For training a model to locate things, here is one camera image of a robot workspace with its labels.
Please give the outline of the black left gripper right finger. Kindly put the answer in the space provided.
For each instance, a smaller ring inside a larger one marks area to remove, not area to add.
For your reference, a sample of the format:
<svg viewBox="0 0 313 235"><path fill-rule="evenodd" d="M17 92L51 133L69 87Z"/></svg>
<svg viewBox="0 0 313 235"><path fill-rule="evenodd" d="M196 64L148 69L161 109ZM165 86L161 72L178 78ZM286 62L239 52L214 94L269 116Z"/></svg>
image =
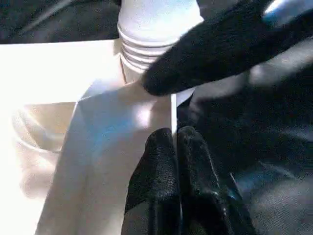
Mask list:
<svg viewBox="0 0 313 235"><path fill-rule="evenodd" d="M221 177L202 135L185 126L177 133L184 235L253 235L255 229L234 180Z"/></svg>

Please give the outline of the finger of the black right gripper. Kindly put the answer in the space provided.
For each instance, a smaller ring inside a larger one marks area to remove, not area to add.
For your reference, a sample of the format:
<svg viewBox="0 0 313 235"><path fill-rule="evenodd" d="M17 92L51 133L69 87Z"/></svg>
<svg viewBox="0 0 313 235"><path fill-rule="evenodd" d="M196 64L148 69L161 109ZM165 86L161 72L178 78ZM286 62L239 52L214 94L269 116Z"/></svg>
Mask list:
<svg viewBox="0 0 313 235"><path fill-rule="evenodd" d="M310 0L242 0L189 30L150 66L142 86L163 96L238 75L312 33Z"/></svg>

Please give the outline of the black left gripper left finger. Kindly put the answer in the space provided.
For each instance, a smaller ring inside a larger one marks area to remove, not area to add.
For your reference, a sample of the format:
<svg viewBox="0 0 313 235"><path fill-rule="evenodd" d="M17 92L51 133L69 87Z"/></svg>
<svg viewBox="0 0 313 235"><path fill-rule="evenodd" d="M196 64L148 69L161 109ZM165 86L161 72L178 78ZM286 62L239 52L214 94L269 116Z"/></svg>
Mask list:
<svg viewBox="0 0 313 235"><path fill-rule="evenodd" d="M181 209L177 158L169 128L154 131L128 186L126 235L179 235Z"/></svg>

